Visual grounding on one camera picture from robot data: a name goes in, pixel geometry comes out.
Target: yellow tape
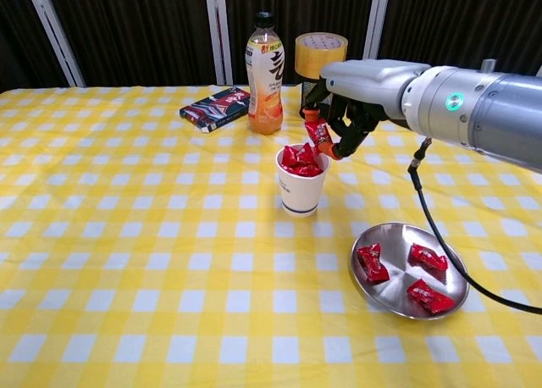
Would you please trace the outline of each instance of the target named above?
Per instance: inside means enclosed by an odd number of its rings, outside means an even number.
[[[296,73],[318,79],[320,70],[331,62],[346,59],[348,40],[327,32],[309,32],[296,38]]]

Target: paper cup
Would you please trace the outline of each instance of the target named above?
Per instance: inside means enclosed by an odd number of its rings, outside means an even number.
[[[303,147],[302,144],[290,145],[297,150]],[[318,200],[322,194],[325,175],[329,169],[329,157],[320,153],[316,162],[323,172],[312,178],[293,175],[285,171],[281,166],[282,153],[284,148],[277,153],[275,163],[279,168],[279,188],[283,209],[291,216],[306,217],[316,211]]]

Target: black cable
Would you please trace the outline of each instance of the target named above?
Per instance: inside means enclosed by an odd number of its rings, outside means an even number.
[[[440,246],[444,250],[446,256],[451,261],[453,266],[457,269],[457,272],[477,291],[482,293],[483,295],[487,296],[489,299],[493,299],[494,301],[508,306],[510,308],[514,308],[517,310],[522,310],[524,312],[534,313],[534,314],[542,314],[542,308],[537,308],[535,306],[525,305],[520,302],[514,302],[509,299],[505,299],[504,297],[500,297],[499,295],[496,295],[495,293],[488,291],[483,286],[481,286],[476,280],[470,277],[469,274],[463,269],[462,265],[460,265],[456,258],[452,255],[450,248],[446,245],[444,239],[440,235],[439,229],[437,228],[436,224],[433,221],[433,217],[431,216],[431,213],[429,212],[429,209],[427,207],[427,203],[425,202],[425,197],[423,196],[423,190],[422,190],[422,182],[420,181],[420,178],[418,176],[418,166],[422,162],[422,160],[425,158],[425,151],[427,148],[431,145],[431,139],[426,138],[425,141],[423,141],[422,146],[414,153],[414,159],[412,160],[410,166],[408,167],[408,173],[410,174],[410,177],[412,179],[412,183],[414,184],[414,188],[416,189],[416,192],[418,193],[418,197],[420,199],[420,203],[422,204],[423,212],[425,213],[425,217],[427,221],[429,222],[429,225],[431,226],[431,229],[434,232],[434,235],[437,237],[437,240],[439,241]]]

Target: stainless steel plate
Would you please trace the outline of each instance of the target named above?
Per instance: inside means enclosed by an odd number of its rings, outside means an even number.
[[[356,256],[356,249],[379,242],[381,247],[380,261],[388,269],[390,280],[378,285],[368,282],[365,271]],[[377,303],[391,312],[411,319],[440,319],[455,312],[467,299],[468,283],[448,260],[448,269],[444,277],[430,273],[425,268],[409,261],[412,243],[431,248],[439,255],[445,255],[436,237],[425,230],[403,223],[376,225],[365,230],[354,243],[351,251],[350,268],[352,277],[360,288]],[[465,269],[465,264],[454,253],[457,261]],[[407,289],[416,280],[422,278],[434,290],[451,297],[456,306],[445,313],[432,316],[408,295]]]

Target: red candy wrapper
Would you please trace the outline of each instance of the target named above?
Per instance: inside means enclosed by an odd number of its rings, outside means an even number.
[[[437,269],[441,272],[445,272],[448,269],[446,257],[444,255],[439,257],[437,253],[430,248],[412,244],[410,253],[416,261],[419,261],[432,269]]]
[[[304,177],[313,177],[323,172],[318,167],[314,151],[308,142],[299,151],[295,148],[285,146],[280,166],[293,175]]]
[[[369,282],[377,284],[390,279],[388,270],[380,262],[380,244],[369,247],[360,247],[356,250],[357,259],[367,274]]]
[[[318,121],[306,121],[305,128],[307,128],[308,135],[311,137],[311,140],[314,142],[314,146],[317,149],[318,145],[323,142],[333,143],[324,119],[319,119]]]
[[[423,280],[410,285],[406,293],[431,314],[446,312],[456,305],[453,299],[434,291]]]

